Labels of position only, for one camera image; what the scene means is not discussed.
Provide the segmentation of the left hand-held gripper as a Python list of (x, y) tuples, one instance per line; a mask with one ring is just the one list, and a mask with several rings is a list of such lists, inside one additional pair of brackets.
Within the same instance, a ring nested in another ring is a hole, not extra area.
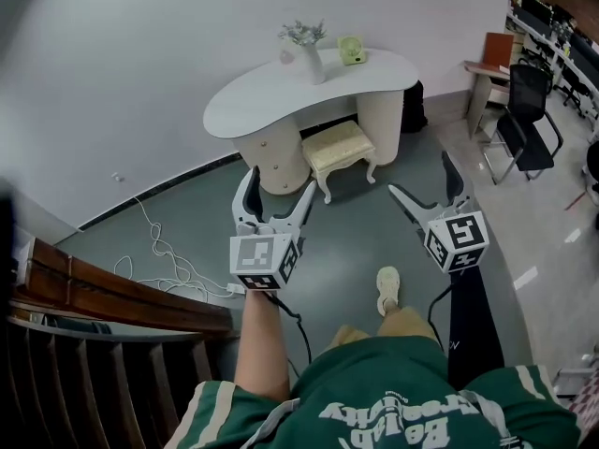
[(316, 186), (311, 181), (287, 214), (263, 223), (259, 168), (252, 167), (242, 178), (231, 205), (236, 235), (229, 241), (229, 271), (246, 290), (286, 289), (303, 253), (300, 231)]

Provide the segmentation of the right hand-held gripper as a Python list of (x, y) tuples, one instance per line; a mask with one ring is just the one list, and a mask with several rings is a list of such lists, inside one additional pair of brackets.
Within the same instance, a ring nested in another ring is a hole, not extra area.
[(391, 197), (413, 224), (424, 232), (423, 246), (443, 273), (478, 266), (489, 247), (489, 232), (472, 199), (472, 182), (459, 162), (442, 152), (446, 172), (447, 207), (424, 204), (399, 184), (387, 186)]

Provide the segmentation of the cream upholstered stool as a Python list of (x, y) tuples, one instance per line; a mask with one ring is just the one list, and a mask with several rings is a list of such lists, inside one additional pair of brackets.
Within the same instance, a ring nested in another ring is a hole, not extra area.
[(375, 183), (376, 149), (364, 131), (353, 121), (339, 123), (302, 141), (302, 151), (317, 184), (329, 204), (332, 196), (328, 187), (329, 175), (348, 168), (360, 160), (368, 163), (366, 181)]

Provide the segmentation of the white kidney-shaped desk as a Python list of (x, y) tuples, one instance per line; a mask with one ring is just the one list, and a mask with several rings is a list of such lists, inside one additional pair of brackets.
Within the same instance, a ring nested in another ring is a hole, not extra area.
[(312, 85), (301, 65), (271, 62), (231, 81), (207, 105), (206, 131), (233, 143), (249, 167), (258, 167), (262, 188), (288, 195), (308, 180), (298, 113), (308, 110), (317, 123), (329, 122), (322, 111), (330, 101), (356, 101), (358, 125), (374, 146), (371, 168), (391, 164), (398, 154), (403, 97), (418, 81), (416, 67), (392, 51), (369, 49), (361, 65), (344, 65), (339, 53), (321, 50), (326, 79)]

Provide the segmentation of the person's left forearm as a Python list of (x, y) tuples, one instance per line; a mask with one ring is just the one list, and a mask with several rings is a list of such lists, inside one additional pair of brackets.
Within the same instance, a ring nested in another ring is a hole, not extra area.
[(289, 364), (279, 308), (268, 293), (246, 294), (234, 384), (262, 398), (290, 398)]

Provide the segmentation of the person's right forearm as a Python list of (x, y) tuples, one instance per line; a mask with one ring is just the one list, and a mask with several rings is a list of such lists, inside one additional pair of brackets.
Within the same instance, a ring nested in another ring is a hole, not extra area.
[(504, 354), (479, 267), (451, 276), (448, 380), (458, 390), (504, 367)]

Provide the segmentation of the person's right cream shoe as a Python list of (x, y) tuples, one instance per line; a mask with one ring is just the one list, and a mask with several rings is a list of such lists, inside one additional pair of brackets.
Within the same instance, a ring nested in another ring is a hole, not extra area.
[(401, 287), (401, 278), (399, 271), (392, 266), (380, 268), (376, 277), (376, 286), (378, 298), (392, 297), (398, 300)]

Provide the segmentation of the khaki shorts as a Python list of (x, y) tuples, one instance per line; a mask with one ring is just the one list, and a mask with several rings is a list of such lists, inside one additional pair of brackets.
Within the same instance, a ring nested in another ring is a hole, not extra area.
[[(353, 326), (339, 328), (328, 350), (344, 344), (368, 339), (371, 335)], [(394, 308), (383, 317), (376, 337), (425, 337), (439, 344), (431, 325), (411, 308)]]

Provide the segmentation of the white vase with flowers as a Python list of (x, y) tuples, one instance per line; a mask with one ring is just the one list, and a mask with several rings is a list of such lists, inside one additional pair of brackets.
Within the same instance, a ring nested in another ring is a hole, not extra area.
[(305, 59), (310, 83), (319, 85), (326, 80), (322, 60), (317, 50), (317, 43), (327, 36), (324, 21), (317, 25), (307, 25), (299, 20), (284, 24), (278, 37), (299, 47)]

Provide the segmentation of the small desk with brown panel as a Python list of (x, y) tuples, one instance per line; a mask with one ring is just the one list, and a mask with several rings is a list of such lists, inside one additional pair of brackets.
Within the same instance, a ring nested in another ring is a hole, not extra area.
[(465, 70), (475, 77), (466, 114), (469, 138), (478, 131), (489, 103), (504, 106), (508, 102), (513, 42), (512, 34), (487, 33), (482, 61), (463, 63)]

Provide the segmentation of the green desk fan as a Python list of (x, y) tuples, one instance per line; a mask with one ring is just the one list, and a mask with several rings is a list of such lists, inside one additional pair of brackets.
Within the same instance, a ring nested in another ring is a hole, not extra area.
[(343, 65), (361, 65), (367, 61), (361, 36), (339, 36), (337, 45)]

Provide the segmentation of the white office desk row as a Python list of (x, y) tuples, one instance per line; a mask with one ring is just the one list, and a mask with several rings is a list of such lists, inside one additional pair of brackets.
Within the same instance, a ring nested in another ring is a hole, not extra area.
[[(509, 7), (506, 12), (506, 17), (509, 18), (518, 28), (527, 33), (530, 37), (536, 38), (538, 41), (548, 45), (550, 50), (553, 52), (549, 64), (549, 68), (553, 75), (552, 83), (557, 85), (561, 82), (562, 71), (565, 67), (569, 68), (577, 76), (577, 74), (572, 70), (571, 66), (565, 62), (569, 55), (569, 50), (565, 51), (564, 48), (558, 44), (557, 37), (553, 35), (551, 28), (539, 22), (535, 17), (526, 17), (523, 21), (520, 18), (520, 16), (523, 15), (523, 10), (517, 9), (515, 12), (512, 7)], [(594, 142), (596, 139), (599, 139), (599, 113), (595, 109), (594, 111), (597, 114), (597, 117), (592, 118), (592, 133), (589, 137), (589, 142)]]

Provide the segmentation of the black swivel office chair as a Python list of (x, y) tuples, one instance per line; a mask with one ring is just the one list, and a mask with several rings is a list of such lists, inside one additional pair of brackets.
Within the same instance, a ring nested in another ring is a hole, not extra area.
[(573, 33), (565, 62), (580, 81), (590, 88), (592, 105), (599, 113), (599, 47), (589, 44), (582, 35)]

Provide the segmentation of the dark wooden furniture piece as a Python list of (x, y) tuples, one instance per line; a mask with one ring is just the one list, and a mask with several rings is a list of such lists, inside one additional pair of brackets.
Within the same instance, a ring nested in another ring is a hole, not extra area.
[(228, 309), (40, 239), (0, 282), (0, 449), (164, 449), (234, 334)]

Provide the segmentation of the black computer monitor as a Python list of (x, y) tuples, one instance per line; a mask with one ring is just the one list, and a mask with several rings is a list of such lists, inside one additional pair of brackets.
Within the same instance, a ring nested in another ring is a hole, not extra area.
[(544, 4), (540, 0), (521, 0), (523, 11), (535, 17), (544, 25), (551, 26), (553, 10), (551, 6)]

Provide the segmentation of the red chequered mat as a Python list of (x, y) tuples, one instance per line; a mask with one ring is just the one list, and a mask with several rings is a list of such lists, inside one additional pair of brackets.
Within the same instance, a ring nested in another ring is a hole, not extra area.
[(599, 425), (599, 372), (582, 386), (570, 410), (577, 415), (577, 421), (585, 431)]

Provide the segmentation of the black chrome-frame office chair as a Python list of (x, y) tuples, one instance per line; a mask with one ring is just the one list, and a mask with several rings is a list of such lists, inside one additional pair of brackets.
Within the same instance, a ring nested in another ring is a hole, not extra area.
[[(498, 119), (487, 142), (479, 147), (483, 154), (493, 147), (501, 147), (510, 157), (506, 170), (499, 174), (489, 171), (494, 184), (501, 184), (516, 168), (527, 180), (536, 180), (544, 171), (553, 168), (555, 156), (563, 145), (562, 134), (547, 111), (550, 75), (543, 70), (524, 64), (510, 66), (509, 97), (504, 113)], [(536, 124), (547, 120), (557, 139), (554, 150), (543, 140)]]

